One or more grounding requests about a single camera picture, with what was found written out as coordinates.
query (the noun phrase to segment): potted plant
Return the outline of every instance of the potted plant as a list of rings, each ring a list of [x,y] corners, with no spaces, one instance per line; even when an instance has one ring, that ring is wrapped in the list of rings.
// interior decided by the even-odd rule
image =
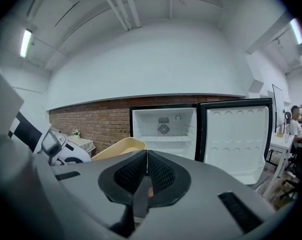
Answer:
[[[79,130],[74,130],[73,132],[72,132],[72,134],[73,134],[73,137],[75,138],[75,139],[79,139],[80,138],[80,132],[79,132]]]

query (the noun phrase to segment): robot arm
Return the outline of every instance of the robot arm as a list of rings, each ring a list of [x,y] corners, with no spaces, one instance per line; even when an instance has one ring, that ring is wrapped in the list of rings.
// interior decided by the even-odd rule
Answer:
[[[90,155],[76,144],[70,142],[68,137],[56,132],[51,124],[39,118],[33,109],[23,104],[16,115],[9,137],[27,145],[34,154],[46,156],[49,165],[59,166],[66,163],[90,162]]]

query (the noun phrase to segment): refrigerator shelf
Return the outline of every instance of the refrigerator shelf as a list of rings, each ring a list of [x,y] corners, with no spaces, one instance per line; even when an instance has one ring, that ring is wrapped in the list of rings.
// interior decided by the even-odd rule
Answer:
[[[141,136],[139,138],[144,142],[191,142],[188,136]]]

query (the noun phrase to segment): brick wall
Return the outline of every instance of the brick wall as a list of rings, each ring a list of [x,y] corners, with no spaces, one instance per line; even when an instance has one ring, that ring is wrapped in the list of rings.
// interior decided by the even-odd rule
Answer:
[[[121,139],[130,137],[130,107],[236,99],[230,96],[179,95],[106,100],[51,110],[49,121],[52,127],[59,129],[63,134],[71,135],[74,129],[78,129],[81,138],[94,141],[94,155]]]

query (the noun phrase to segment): white table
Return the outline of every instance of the white table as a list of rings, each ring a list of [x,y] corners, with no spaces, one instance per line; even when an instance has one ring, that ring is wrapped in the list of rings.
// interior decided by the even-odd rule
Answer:
[[[294,137],[295,137],[294,135],[290,135],[288,141],[285,142],[284,137],[277,137],[276,133],[274,133],[274,132],[272,133],[270,149],[274,150],[274,151],[277,151],[277,152],[280,152],[280,153],[282,153],[282,155],[281,155],[280,162],[277,165],[277,169],[274,173],[274,176],[273,176],[271,182],[269,183],[267,189],[265,190],[265,192],[263,194],[263,197],[266,197],[269,194],[269,192],[270,192],[272,186],[274,185],[275,180],[277,179],[277,177],[282,176],[283,171],[285,169],[284,160],[286,160],[286,162],[288,161]]]
[[[77,144],[81,149],[85,150],[91,156],[91,151],[95,149],[93,141],[85,138],[74,138],[74,136],[68,136],[69,141]]]

